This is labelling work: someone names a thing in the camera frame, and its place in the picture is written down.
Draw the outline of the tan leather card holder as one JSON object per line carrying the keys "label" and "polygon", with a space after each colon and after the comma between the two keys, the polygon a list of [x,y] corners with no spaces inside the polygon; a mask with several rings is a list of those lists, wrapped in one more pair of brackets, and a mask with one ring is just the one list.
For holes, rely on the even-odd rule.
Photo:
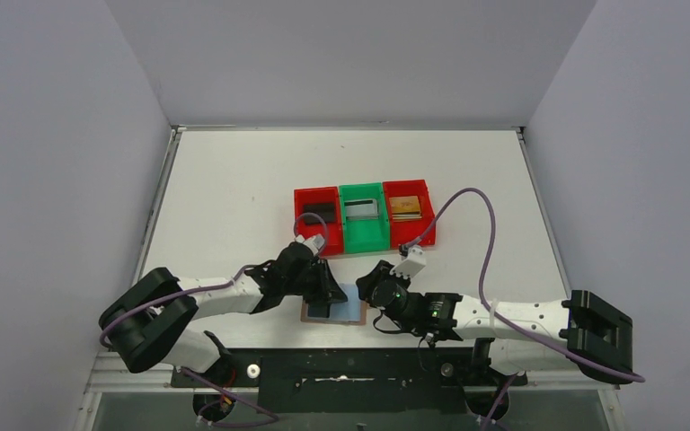
{"label": "tan leather card holder", "polygon": [[346,303],[331,304],[331,312],[328,319],[308,318],[306,313],[309,304],[304,303],[301,310],[301,322],[364,326],[366,324],[367,305],[359,299],[357,286],[355,284],[340,284],[340,287],[348,296]]}

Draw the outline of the green plastic bin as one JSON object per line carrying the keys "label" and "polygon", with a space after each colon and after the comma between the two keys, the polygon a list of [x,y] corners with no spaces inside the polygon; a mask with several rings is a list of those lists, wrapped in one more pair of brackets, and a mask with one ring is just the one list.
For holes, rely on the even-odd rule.
{"label": "green plastic bin", "polygon": [[[339,195],[344,252],[346,254],[358,254],[387,251],[390,248],[390,227],[382,184],[374,182],[340,185]],[[376,200],[379,207],[379,217],[372,220],[347,220],[344,202],[366,198],[374,198]]]}

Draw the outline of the red bin with gold cards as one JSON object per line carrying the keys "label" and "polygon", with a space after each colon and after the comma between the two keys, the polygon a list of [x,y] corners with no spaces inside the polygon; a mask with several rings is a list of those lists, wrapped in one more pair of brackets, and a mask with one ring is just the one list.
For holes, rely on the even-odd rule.
{"label": "red bin with gold cards", "polygon": [[[387,216],[390,227],[390,245],[397,249],[400,245],[413,241],[424,233],[435,217],[429,189],[425,180],[394,180],[382,183],[387,205]],[[388,199],[393,196],[416,195],[420,199],[422,218],[419,220],[396,222],[390,218]]]}

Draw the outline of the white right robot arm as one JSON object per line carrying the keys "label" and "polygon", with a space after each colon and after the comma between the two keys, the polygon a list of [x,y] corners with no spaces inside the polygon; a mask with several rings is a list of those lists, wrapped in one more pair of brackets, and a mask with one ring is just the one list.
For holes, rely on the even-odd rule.
{"label": "white right robot arm", "polygon": [[491,360],[500,374],[575,364],[595,381],[641,383],[633,370],[633,320],[586,290],[551,302],[480,300],[457,293],[410,291],[411,277],[385,260],[356,281],[358,296],[395,327],[430,347],[444,341],[500,343],[503,357]]}

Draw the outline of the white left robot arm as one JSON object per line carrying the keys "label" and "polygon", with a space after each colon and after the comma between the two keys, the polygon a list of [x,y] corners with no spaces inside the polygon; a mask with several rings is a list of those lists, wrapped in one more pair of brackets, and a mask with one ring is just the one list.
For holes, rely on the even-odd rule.
{"label": "white left robot arm", "polygon": [[154,268],[102,313],[100,342],[134,374],[158,364],[204,373],[227,351],[212,333],[190,329],[195,320],[266,312],[288,296],[314,307],[347,302],[319,255],[324,245],[320,234],[297,236],[277,258],[245,265],[229,278],[176,277]]}

